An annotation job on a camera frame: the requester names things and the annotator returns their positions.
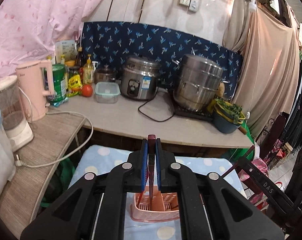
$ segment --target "light blue tablecloth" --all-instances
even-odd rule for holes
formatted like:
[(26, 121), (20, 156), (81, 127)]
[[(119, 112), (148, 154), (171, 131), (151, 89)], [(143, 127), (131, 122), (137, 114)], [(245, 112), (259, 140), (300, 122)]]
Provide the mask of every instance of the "light blue tablecloth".
[[(110, 172), (115, 166), (126, 162), (129, 154), (130, 151), (99, 145), (91, 146), (81, 158), (70, 186), (87, 172), (93, 172), (97, 175)], [(232, 166), (226, 159), (215, 158), (176, 157), (176, 161), (188, 166), (193, 172), (204, 175), (213, 171), (222, 175)], [(226, 176), (225, 180), (245, 196), (245, 192), (235, 171)], [(132, 203), (133, 193), (128, 193), (124, 222), (124, 240), (181, 240), (180, 220), (161, 223), (135, 222), (130, 217), (130, 205)]]

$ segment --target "wall switch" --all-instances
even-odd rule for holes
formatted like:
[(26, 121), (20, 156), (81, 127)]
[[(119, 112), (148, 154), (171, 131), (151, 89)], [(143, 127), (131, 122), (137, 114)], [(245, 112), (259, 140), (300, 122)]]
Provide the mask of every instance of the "wall switch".
[(190, 0), (180, 0), (179, 4), (184, 5), (184, 6), (189, 6), (190, 5)]
[(189, 10), (192, 12), (197, 12), (199, 8), (199, 1), (198, 0), (191, 0)]

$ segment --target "wooden table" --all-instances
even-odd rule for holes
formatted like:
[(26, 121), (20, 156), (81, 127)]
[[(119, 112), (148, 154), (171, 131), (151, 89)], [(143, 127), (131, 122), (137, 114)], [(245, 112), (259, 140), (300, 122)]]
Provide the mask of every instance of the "wooden table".
[[(52, 162), (64, 155), (85, 119), (70, 114), (46, 115), (30, 124), (34, 139), (14, 154), (33, 165)], [(58, 163), (43, 168), (19, 167), (0, 197), (0, 218), (19, 239), (36, 217), (44, 192)]]
[[(212, 148), (250, 148), (249, 138), (236, 130), (232, 134), (219, 132), (211, 123), (174, 116), (166, 122), (155, 122), (138, 112), (143, 101), (134, 101), (123, 96), (115, 104), (97, 103), (94, 96), (75, 96), (60, 105), (57, 110), (75, 111), (86, 115), (97, 131), (143, 139), (155, 134), (161, 142)], [(141, 111), (157, 120), (172, 114), (168, 93), (159, 89), (156, 98), (141, 108)]]

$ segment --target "tomato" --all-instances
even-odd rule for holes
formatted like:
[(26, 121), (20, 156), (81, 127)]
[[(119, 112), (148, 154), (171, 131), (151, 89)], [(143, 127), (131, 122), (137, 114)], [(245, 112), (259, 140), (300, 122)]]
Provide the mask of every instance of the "tomato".
[(93, 88), (92, 88), (92, 86), (90, 86), (88, 84), (83, 85), (81, 94), (84, 97), (87, 97), (87, 98), (89, 98), (90, 96), (92, 96), (92, 94), (93, 94)]

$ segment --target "green plastic jar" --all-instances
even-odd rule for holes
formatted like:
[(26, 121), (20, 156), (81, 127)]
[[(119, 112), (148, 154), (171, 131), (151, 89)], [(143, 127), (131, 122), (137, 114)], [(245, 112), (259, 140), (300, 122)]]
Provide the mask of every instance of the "green plastic jar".
[[(61, 64), (55, 64), (52, 66), (52, 72), (53, 72), (55, 95), (48, 96), (47, 99), (48, 101), (55, 103), (65, 99), (65, 95), (66, 95), (65, 66)], [(45, 82), (45, 87), (48, 90), (46, 69), (44, 69), (44, 82)]]

